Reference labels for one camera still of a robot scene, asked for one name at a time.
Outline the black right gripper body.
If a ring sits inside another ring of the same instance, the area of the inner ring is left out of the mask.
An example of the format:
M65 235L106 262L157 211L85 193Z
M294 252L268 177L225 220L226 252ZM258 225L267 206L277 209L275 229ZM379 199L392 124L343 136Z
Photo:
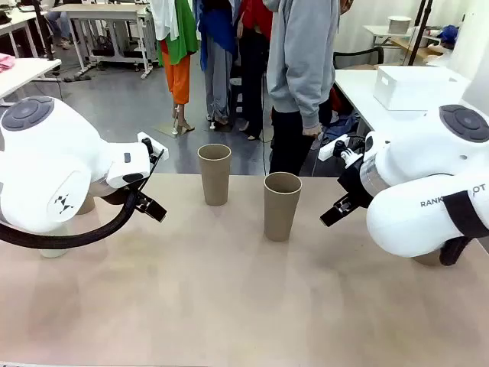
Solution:
M346 191L346 194L339 201L345 209L357 209L358 207L367 209L373 200L372 195L366 191L361 182L362 164L363 158L358 158L353 164L345 168L338 179L338 183Z

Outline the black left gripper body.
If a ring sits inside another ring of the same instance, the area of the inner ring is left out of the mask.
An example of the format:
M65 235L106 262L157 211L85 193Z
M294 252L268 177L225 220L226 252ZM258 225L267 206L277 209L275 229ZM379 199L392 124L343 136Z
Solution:
M102 200L111 205L123 205L129 203L131 208L144 213L152 203L152 199L142 193L138 188L122 187L109 195L102 196Z

